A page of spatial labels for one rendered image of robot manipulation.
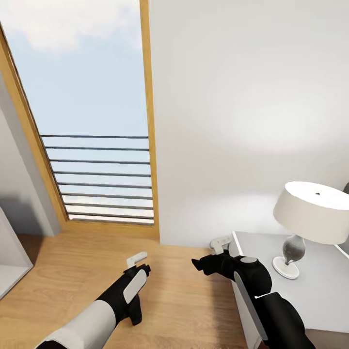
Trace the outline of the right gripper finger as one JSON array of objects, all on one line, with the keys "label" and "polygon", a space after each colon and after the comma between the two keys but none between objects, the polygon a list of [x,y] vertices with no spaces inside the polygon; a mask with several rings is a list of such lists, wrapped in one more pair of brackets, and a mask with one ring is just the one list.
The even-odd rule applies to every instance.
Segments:
[{"label": "right gripper finger", "polygon": [[198,271],[203,270],[201,259],[200,260],[192,259],[191,261]]}]

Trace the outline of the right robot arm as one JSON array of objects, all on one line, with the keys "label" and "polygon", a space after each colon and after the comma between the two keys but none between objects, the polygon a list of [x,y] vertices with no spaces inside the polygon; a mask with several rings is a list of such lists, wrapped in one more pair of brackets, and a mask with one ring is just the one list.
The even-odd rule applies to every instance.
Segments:
[{"label": "right robot arm", "polygon": [[278,292],[271,293],[272,280],[266,267],[254,257],[230,256],[228,250],[222,249],[230,243],[230,236],[212,240],[212,254],[192,259],[192,264],[207,276],[218,273],[237,283],[256,328],[270,349],[317,349],[304,334],[296,309]]}]

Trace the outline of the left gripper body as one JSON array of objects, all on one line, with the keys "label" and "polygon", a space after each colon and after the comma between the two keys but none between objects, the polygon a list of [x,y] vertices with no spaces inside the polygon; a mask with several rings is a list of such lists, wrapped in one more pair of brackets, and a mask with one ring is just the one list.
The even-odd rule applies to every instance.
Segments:
[{"label": "left gripper body", "polygon": [[143,265],[139,266],[139,269],[145,270],[147,277],[149,276],[149,273],[148,273],[148,269],[147,269],[147,267],[146,267],[146,264],[143,264]]}]

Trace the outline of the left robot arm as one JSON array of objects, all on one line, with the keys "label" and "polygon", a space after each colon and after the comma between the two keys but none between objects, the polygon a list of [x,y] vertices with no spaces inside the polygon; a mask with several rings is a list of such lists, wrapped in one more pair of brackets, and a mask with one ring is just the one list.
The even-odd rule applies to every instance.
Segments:
[{"label": "left robot arm", "polygon": [[146,252],[129,258],[124,276],[34,349],[103,349],[136,295],[146,284],[150,266],[143,264],[136,268],[135,265],[146,258]]}]

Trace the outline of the digital camera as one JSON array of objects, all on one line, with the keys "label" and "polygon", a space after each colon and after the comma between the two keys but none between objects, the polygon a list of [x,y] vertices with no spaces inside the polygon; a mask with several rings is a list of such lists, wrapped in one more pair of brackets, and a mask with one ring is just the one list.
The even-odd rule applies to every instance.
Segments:
[{"label": "digital camera", "polygon": [[121,320],[130,317],[133,325],[136,325],[142,321],[142,311],[140,306],[139,295],[136,295],[134,301],[128,308],[127,312],[124,314]]}]

